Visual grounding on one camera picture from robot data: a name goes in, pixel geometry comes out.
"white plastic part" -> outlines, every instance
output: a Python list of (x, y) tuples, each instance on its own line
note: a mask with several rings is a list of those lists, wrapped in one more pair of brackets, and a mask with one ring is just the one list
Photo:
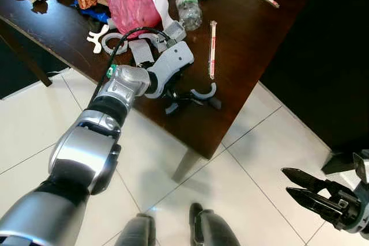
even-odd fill
[(165, 44), (164, 37), (162, 35), (157, 35), (153, 33), (143, 33), (138, 35), (138, 38), (150, 40), (152, 45), (158, 50), (159, 53), (162, 53), (165, 50), (167, 50), (167, 45)]
[(197, 92), (195, 89), (192, 89), (191, 90), (191, 93), (198, 99), (201, 99), (201, 100), (206, 100), (206, 99), (209, 99), (211, 97), (214, 96), (215, 92), (217, 91), (217, 85), (213, 82), (211, 84), (211, 91), (208, 92), (208, 93), (200, 93), (200, 92)]
[(161, 23), (163, 24), (163, 29), (168, 28), (172, 22), (173, 19), (169, 15), (169, 3), (168, 0), (155, 0), (154, 1), (155, 8), (160, 15)]
[(177, 20), (173, 20), (169, 26), (165, 27), (164, 33), (176, 42), (179, 42), (186, 37), (186, 30)]
[(171, 48), (165, 50), (152, 67), (147, 71), (153, 72), (157, 78), (156, 91), (145, 94), (147, 98), (156, 99), (161, 96), (165, 84), (169, 79), (186, 65), (195, 61), (194, 55), (184, 41), (176, 43)]
[(136, 66), (143, 62), (154, 63), (154, 58), (151, 53), (151, 49), (146, 40), (131, 40), (128, 43), (129, 48), (131, 48), (131, 52), (134, 58), (134, 62)]
[[(123, 35), (121, 33), (109, 33), (109, 34), (106, 34), (102, 39), (101, 39), (101, 45), (103, 46), (103, 49), (104, 51), (111, 55), (113, 53), (113, 50), (114, 49), (111, 49), (109, 48), (109, 46), (107, 45), (107, 42), (110, 40), (110, 39), (121, 39), (123, 37)], [(116, 51), (116, 55), (119, 55), (121, 53), (124, 53), (126, 52), (128, 49), (128, 41), (125, 40), (124, 44), (122, 46), (119, 46), (118, 47), (118, 50)]]
[(172, 103), (168, 108), (165, 109), (165, 114), (170, 115), (179, 107), (178, 103)]
[(107, 24), (104, 24), (104, 26), (102, 27), (100, 33), (93, 33), (93, 32), (88, 32), (88, 35), (91, 37), (87, 37), (87, 41), (94, 43), (95, 47), (93, 49), (93, 53), (98, 54), (101, 52), (101, 44), (99, 43), (99, 38), (103, 35), (105, 35), (107, 32), (109, 31), (109, 26)]
[(112, 19), (112, 18), (108, 18), (108, 19), (106, 20), (106, 23), (109, 25), (109, 30), (114, 30), (114, 29), (116, 29), (116, 25), (115, 25), (115, 23), (114, 23), (114, 21), (113, 21), (113, 19)]

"silver robot arm segment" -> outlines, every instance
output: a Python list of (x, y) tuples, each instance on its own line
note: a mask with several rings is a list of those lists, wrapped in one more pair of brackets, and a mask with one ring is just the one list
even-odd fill
[(55, 145), (48, 179), (0, 219), (0, 245), (74, 245), (89, 196), (104, 191), (112, 178), (121, 151), (117, 142), (135, 96), (160, 97), (168, 80), (193, 61), (182, 41), (148, 70), (117, 66)]

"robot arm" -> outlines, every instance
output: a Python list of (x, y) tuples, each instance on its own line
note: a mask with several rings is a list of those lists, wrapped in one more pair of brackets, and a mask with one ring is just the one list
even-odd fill
[[(330, 180), (319, 180), (300, 169), (283, 168), (282, 172), (293, 183), (303, 188), (287, 187), (287, 192), (301, 206), (319, 214), (336, 229), (349, 233), (360, 233), (369, 240), (369, 152), (362, 150), (353, 154), (356, 174), (361, 182), (351, 191)], [(318, 193), (327, 189), (329, 199)]]
[[(187, 44), (178, 44), (166, 50), (149, 70), (116, 67), (111, 79), (55, 145), (48, 179), (0, 219), (0, 245), (75, 244), (89, 196), (104, 191), (112, 178), (121, 151), (121, 128), (134, 98), (144, 93), (159, 97), (165, 83), (193, 62)], [(171, 55), (179, 50), (180, 63), (181, 59)]]

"black cable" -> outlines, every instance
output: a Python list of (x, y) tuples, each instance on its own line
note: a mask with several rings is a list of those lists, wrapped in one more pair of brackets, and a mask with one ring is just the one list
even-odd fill
[(101, 86), (102, 86), (102, 84), (103, 84), (103, 82), (104, 82), (104, 80), (105, 80), (106, 72), (107, 72), (107, 71), (109, 70), (109, 68), (111, 67), (111, 64), (112, 64), (112, 62), (113, 62), (113, 60), (114, 60), (115, 54), (116, 54), (116, 52), (118, 51), (119, 46), (121, 46), (121, 45), (124, 43), (124, 41), (125, 41), (125, 40), (130, 36), (130, 35), (132, 35), (133, 33), (138, 32), (138, 31), (142, 31), (142, 30), (150, 31), (150, 32), (152, 32), (152, 33), (156, 33), (156, 34), (160, 34), (160, 35), (162, 35), (166, 40), (170, 40), (170, 39), (171, 39), (171, 38), (170, 38), (167, 34), (165, 34), (163, 31), (160, 31), (160, 30), (157, 30), (157, 29), (154, 29), (154, 28), (151, 28), (151, 27), (138, 27), (138, 28), (132, 29), (131, 31), (128, 31), (127, 33), (125, 33), (125, 34), (123, 35), (123, 37), (121, 38), (121, 40), (119, 41), (119, 43), (115, 46), (115, 48), (114, 48), (114, 50), (113, 50), (112, 54), (110, 55), (110, 59), (109, 59), (109, 61), (108, 61), (107, 68), (105, 69), (105, 71), (104, 71), (103, 75), (101, 76), (101, 79), (100, 79), (99, 83), (97, 84), (95, 91), (93, 92), (93, 95), (92, 95), (92, 97), (91, 97), (91, 99), (90, 99), (90, 102), (88, 103), (88, 106), (90, 106), (90, 105), (91, 105), (91, 103), (92, 103), (93, 99), (95, 99), (96, 95), (98, 94), (98, 92), (99, 92), (99, 90), (100, 90), (100, 88), (101, 88)]

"grout line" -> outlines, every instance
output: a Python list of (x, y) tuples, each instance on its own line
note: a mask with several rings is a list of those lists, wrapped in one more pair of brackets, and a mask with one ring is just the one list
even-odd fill
[(116, 233), (115, 235), (113, 235), (108, 241), (106, 241), (102, 246), (108, 244), (111, 240), (113, 240), (116, 236), (118, 236), (122, 231), (120, 230), (118, 233)]
[(126, 185), (125, 181), (123, 180), (122, 175), (119, 173), (119, 171), (118, 171), (117, 169), (115, 170), (115, 172), (118, 174), (118, 176), (119, 176), (119, 177), (120, 177), (120, 179), (122, 180), (123, 184), (125, 185), (126, 189), (128, 190), (129, 195), (131, 195), (131, 197), (132, 197), (132, 199), (133, 199), (133, 202), (134, 202), (134, 203), (135, 203), (135, 205), (137, 206), (138, 211), (141, 213), (142, 211), (141, 211), (140, 207), (138, 206), (138, 204), (137, 204), (137, 202), (136, 202), (136, 199), (134, 199), (134, 197), (133, 197), (133, 195), (132, 195), (131, 191), (128, 189), (128, 186)]
[(287, 220), (287, 218), (285, 218), (285, 216), (282, 214), (282, 212), (277, 208), (277, 206), (272, 202), (272, 200), (267, 196), (267, 194), (261, 189), (261, 187), (251, 177), (251, 175), (244, 169), (244, 167), (242, 166), (242, 164), (232, 155), (231, 152), (229, 152), (229, 154), (235, 159), (235, 161), (239, 164), (239, 166), (241, 166), (241, 168), (243, 169), (243, 171), (250, 177), (250, 179), (254, 182), (254, 184), (260, 189), (260, 191), (264, 194), (264, 196), (269, 200), (269, 202), (274, 206), (274, 208), (280, 213), (280, 215), (282, 215), (282, 217), (286, 220), (286, 222), (290, 225), (290, 227), (295, 231), (295, 233), (300, 237), (300, 239), (302, 240), (302, 242), (304, 242), (304, 244), (305, 244), (306, 242), (303, 240), (303, 238), (300, 236), (300, 234), (295, 230), (295, 228), (291, 225), (291, 223)]
[(77, 101), (76, 97), (74, 96), (73, 92), (71, 91), (71, 89), (70, 89), (70, 87), (69, 87), (69, 85), (68, 85), (67, 81), (65, 81), (63, 74), (61, 74), (61, 77), (63, 78), (64, 83), (67, 85), (68, 90), (70, 91), (71, 95), (73, 96), (74, 101), (76, 101), (76, 103), (77, 103), (77, 105), (79, 106), (80, 110), (81, 110), (81, 111), (83, 111), (83, 109), (82, 109), (81, 105), (78, 103), (78, 101)]
[(247, 135), (249, 132), (251, 132), (253, 129), (255, 129), (256, 127), (258, 127), (261, 123), (263, 123), (266, 119), (268, 119), (270, 116), (272, 116), (274, 113), (276, 113), (277, 111), (279, 111), (280, 108), (282, 108), (283, 106), (280, 106), (279, 108), (275, 109), (272, 113), (270, 113), (266, 118), (264, 118), (262, 121), (260, 121), (258, 124), (256, 124), (254, 127), (252, 127), (251, 129), (249, 129), (246, 133), (244, 133), (241, 137), (239, 137), (238, 139), (236, 139), (235, 141), (233, 141), (228, 147), (226, 147), (226, 149), (230, 148), (233, 144), (235, 144), (237, 141), (239, 141), (240, 139), (242, 139), (245, 135)]
[(289, 114), (291, 114), (295, 119), (297, 119), (306, 129), (309, 130), (309, 132), (311, 132), (313, 134), (313, 136), (315, 136), (316, 138), (318, 138), (318, 140), (324, 145), (325, 148), (327, 148), (328, 150), (331, 150), (330, 147), (315, 133), (313, 132), (312, 129), (309, 128), (308, 125), (306, 125), (297, 115), (295, 115), (294, 112), (292, 112), (281, 100), (279, 100), (279, 98), (277, 96), (274, 95), (273, 92), (271, 92), (261, 81), (258, 81), (259, 85), (261, 85), (279, 104), (282, 105), (282, 107), (284, 107), (287, 112), (289, 112)]
[(215, 156), (214, 158), (212, 158), (211, 160), (209, 160), (206, 164), (204, 164), (202, 167), (200, 167), (198, 170), (196, 170), (194, 173), (192, 173), (189, 177), (185, 178), (180, 184), (178, 184), (175, 188), (173, 188), (170, 192), (168, 192), (167, 194), (165, 194), (160, 200), (158, 200), (155, 204), (151, 205), (148, 209), (145, 210), (144, 213), (147, 213), (150, 209), (152, 209), (153, 207), (155, 207), (157, 204), (159, 204), (162, 200), (164, 200), (169, 194), (173, 193), (174, 191), (176, 191), (183, 183), (185, 183), (189, 178), (193, 177), (197, 172), (199, 172), (200, 170), (202, 170), (204, 167), (206, 167), (208, 164), (210, 164), (212, 161), (214, 161), (216, 158), (218, 158), (220, 155), (222, 155), (223, 153), (225, 153), (227, 150), (224, 149), (221, 153), (219, 153), (217, 156)]
[(42, 150), (38, 151), (36, 154), (33, 154), (33, 155), (29, 156), (28, 158), (25, 158), (24, 160), (22, 160), (22, 161), (18, 162), (17, 164), (15, 164), (15, 165), (11, 166), (10, 168), (8, 168), (8, 169), (4, 170), (3, 172), (0, 172), (0, 176), (1, 176), (1, 174), (5, 173), (6, 171), (11, 170), (12, 168), (16, 167), (17, 165), (20, 165), (21, 163), (25, 162), (26, 160), (29, 160), (30, 158), (32, 158), (32, 157), (34, 157), (35, 155), (37, 155), (37, 154), (41, 153), (42, 151), (44, 151), (44, 150), (48, 149), (49, 147), (52, 147), (53, 145), (55, 145), (55, 143), (53, 143), (52, 145), (49, 145), (49, 146), (47, 146), (46, 148), (44, 148), (44, 149), (42, 149)]
[(323, 224), (315, 231), (315, 233), (312, 234), (312, 236), (309, 238), (309, 240), (306, 242), (306, 245), (310, 242), (310, 240), (319, 232), (319, 230), (323, 227), (323, 225), (325, 224), (325, 221), (323, 222)]

